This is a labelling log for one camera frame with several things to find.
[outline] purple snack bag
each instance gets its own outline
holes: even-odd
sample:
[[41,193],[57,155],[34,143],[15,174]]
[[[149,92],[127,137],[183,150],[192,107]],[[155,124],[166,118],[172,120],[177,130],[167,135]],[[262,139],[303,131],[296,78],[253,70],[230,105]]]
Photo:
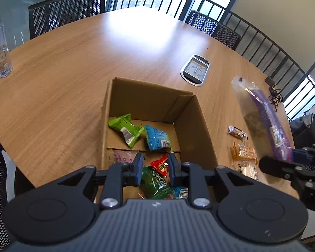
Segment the purple snack bag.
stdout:
[[262,90],[241,77],[232,80],[257,156],[293,161],[291,144]]

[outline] chair backrest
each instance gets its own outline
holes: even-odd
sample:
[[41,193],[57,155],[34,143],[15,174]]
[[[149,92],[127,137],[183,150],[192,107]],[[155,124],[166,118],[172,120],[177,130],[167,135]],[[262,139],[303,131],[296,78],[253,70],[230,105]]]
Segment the chair backrest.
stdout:
[[236,50],[241,40],[238,33],[196,10],[189,13],[185,22],[212,36],[232,50]]
[[0,250],[10,242],[2,221],[4,206],[15,196],[33,189],[34,186],[17,168],[0,144]]
[[105,12],[105,0],[49,0],[28,7],[33,39],[62,25]]

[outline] silver bolt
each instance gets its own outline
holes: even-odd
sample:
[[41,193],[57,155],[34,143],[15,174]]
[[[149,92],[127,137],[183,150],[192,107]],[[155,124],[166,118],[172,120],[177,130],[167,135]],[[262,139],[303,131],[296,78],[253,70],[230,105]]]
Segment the silver bolt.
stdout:
[[106,207],[114,207],[118,204],[118,200],[114,198],[105,198],[103,201],[101,201],[101,204]]
[[307,188],[312,188],[313,187],[313,183],[311,183],[311,182],[306,182],[305,185],[306,185]]
[[198,207],[206,207],[210,204],[210,201],[207,198],[196,198],[193,203]]

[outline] green snack packet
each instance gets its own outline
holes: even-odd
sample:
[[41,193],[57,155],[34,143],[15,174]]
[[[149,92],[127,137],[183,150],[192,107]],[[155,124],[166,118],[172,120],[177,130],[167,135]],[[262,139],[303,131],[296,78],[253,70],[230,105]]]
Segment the green snack packet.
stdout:
[[165,179],[152,167],[142,169],[141,183],[139,188],[146,199],[164,199],[172,194]]
[[133,147],[139,136],[145,130],[144,127],[137,127],[131,123],[131,114],[125,114],[121,117],[112,119],[108,125],[118,132],[122,132],[125,142],[129,147]]

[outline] dark green candy wrapper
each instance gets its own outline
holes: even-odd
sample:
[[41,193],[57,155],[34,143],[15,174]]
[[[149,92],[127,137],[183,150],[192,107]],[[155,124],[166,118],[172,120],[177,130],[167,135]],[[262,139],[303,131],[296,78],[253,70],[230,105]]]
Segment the dark green candy wrapper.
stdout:
[[172,194],[168,183],[152,167],[143,168],[140,189],[146,199],[164,199]]

